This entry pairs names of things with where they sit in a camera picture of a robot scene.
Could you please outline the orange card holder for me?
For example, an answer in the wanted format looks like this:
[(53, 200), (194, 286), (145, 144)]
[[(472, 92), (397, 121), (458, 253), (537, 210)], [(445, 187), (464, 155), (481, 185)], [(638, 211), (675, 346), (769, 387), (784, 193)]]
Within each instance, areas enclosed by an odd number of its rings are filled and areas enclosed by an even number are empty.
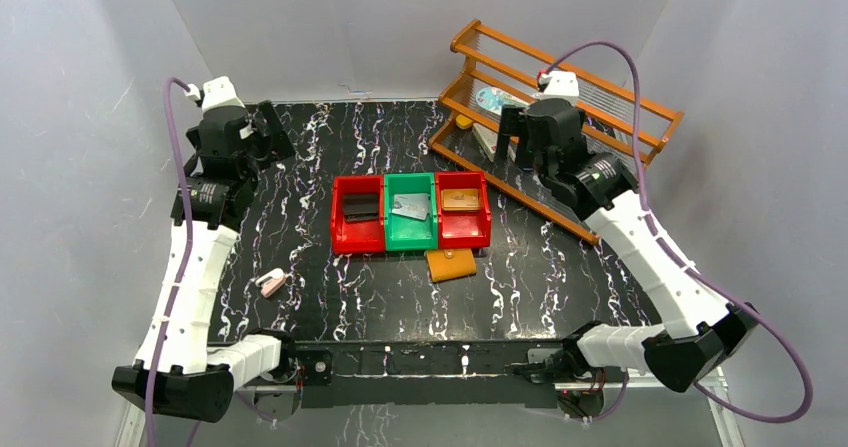
[(426, 252), (430, 279), (434, 283), (475, 275), (477, 266), (471, 249), (437, 249)]

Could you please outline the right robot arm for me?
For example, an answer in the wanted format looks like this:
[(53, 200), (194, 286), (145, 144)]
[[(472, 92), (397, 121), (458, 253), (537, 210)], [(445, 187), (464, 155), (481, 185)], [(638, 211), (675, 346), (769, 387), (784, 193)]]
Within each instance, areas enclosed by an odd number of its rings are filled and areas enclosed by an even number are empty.
[(754, 318), (692, 278), (662, 249), (640, 203), (638, 181), (619, 157), (593, 152), (582, 133), (583, 110), (562, 98), (501, 109), (497, 154), (519, 140), (516, 161), (532, 166), (555, 200), (596, 233), (625, 264), (660, 316), (642, 327), (590, 322), (567, 336), (544, 372), (580, 375), (619, 367), (652, 373), (684, 392), (731, 357)]

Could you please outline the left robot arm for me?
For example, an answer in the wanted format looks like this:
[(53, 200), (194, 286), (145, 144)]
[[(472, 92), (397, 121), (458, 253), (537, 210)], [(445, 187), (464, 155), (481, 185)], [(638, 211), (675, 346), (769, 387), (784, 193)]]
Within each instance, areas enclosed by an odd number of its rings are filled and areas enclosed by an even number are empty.
[(240, 387), (263, 373), (289, 369), (281, 334), (260, 331), (210, 348), (208, 333), (259, 176), (295, 150), (269, 101), (255, 110), (210, 108), (186, 136), (194, 152), (178, 179), (160, 295), (135, 359), (115, 368), (111, 386), (154, 414), (215, 423)]

